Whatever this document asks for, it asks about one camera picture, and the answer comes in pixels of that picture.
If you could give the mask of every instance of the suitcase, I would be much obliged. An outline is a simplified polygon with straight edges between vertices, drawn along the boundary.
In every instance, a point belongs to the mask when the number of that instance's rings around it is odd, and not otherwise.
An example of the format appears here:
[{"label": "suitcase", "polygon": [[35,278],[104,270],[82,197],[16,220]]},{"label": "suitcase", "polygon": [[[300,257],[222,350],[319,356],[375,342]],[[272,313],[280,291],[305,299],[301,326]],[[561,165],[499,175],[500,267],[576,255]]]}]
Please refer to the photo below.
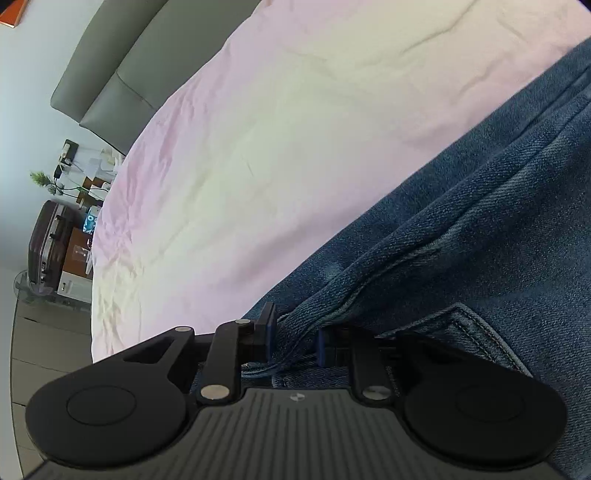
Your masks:
[{"label": "suitcase", "polygon": [[29,285],[35,294],[48,295],[57,289],[76,219],[76,212],[66,205],[51,200],[43,205],[28,253]]}]

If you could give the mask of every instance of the gray headboard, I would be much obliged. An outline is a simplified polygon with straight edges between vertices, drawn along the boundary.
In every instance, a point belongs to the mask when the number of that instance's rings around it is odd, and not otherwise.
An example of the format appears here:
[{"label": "gray headboard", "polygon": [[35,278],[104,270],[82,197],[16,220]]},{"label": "gray headboard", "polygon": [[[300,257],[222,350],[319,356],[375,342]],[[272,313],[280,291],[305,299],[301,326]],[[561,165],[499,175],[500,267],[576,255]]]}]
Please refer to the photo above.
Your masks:
[{"label": "gray headboard", "polygon": [[105,0],[51,106],[127,154],[148,121],[260,0]]}]

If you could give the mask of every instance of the green plant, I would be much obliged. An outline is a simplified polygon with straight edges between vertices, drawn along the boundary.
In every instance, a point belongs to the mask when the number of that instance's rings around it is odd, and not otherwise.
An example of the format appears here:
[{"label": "green plant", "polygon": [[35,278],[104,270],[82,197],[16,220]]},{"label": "green plant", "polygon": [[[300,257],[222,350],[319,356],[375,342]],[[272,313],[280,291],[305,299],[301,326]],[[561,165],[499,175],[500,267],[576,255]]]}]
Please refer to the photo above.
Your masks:
[{"label": "green plant", "polygon": [[42,171],[32,171],[31,172],[31,180],[35,185],[39,185],[40,187],[47,187],[49,185],[53,185],[51,178],[49,178],[45,173]]}]

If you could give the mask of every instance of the bed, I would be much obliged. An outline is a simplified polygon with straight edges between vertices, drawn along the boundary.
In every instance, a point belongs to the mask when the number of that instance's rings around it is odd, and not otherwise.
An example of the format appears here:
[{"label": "bed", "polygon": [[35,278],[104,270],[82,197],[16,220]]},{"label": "bed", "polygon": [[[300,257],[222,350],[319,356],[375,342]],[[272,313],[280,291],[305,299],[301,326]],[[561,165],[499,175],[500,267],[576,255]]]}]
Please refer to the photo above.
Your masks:
[{"label": "bed", "polygon": [[241,317],[590,33],[574,0],[259,5],[114,182],[93,244],[94,360]]}]

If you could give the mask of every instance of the jeans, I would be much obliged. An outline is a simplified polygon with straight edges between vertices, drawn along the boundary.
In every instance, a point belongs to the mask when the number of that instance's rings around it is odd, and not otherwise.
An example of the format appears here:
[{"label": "jeans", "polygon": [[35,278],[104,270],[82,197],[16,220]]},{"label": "jeans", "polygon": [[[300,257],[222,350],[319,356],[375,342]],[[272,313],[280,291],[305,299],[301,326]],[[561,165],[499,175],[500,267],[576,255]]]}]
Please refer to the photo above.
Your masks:
[{"label": "jeans", "polygon": [[253,307],[277,304],[277,348],[244,376],[345,385],[309,356],[318,329],[414,329],[553,387],[569,420],[551,461],[590,479],[590,102],[587,40]]}]

